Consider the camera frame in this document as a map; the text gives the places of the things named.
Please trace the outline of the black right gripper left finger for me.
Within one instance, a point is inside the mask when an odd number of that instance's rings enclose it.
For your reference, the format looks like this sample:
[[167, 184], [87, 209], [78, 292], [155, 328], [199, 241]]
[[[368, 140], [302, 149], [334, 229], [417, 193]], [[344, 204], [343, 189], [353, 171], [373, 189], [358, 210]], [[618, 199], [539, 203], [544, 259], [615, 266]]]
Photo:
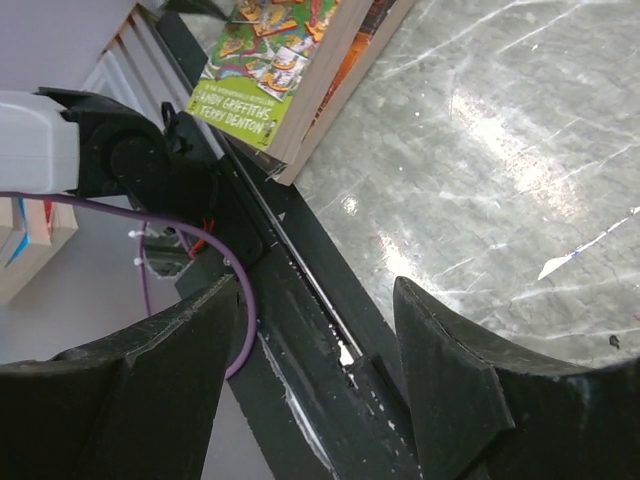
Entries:
[[238, 312], [223, 277], [47, 361], [1, 368], [5, 479], [197, 479]]

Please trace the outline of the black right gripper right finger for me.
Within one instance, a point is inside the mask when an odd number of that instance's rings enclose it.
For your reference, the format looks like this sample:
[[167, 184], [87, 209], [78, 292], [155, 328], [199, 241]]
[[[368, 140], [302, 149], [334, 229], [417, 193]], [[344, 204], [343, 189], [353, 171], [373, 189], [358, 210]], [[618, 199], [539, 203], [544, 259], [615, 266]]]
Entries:
[[635, 479], [639, 363], [592, 369], [519, 346], [412, 280], [394, 320], [427, 479]]

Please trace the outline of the green 65-Storey Treehouse book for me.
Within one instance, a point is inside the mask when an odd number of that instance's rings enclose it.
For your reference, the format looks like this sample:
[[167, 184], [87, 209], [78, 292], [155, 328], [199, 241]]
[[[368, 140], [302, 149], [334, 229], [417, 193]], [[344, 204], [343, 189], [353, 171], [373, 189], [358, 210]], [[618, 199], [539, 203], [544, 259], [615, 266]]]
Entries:
[[368, 1], [239, 1], [186, 110], [227, 136], [291, 164]]

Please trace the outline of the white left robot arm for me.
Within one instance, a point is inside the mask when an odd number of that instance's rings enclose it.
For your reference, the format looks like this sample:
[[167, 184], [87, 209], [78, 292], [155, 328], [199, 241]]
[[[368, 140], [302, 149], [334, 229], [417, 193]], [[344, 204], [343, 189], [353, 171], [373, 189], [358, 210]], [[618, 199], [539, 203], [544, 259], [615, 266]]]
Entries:
[[1, 194], [126, 196], [152, 215], [206, 215], [218, 181], [190, 116], [169, 102], [156, 125], [102, 94], [41, 87], [1, 93]]

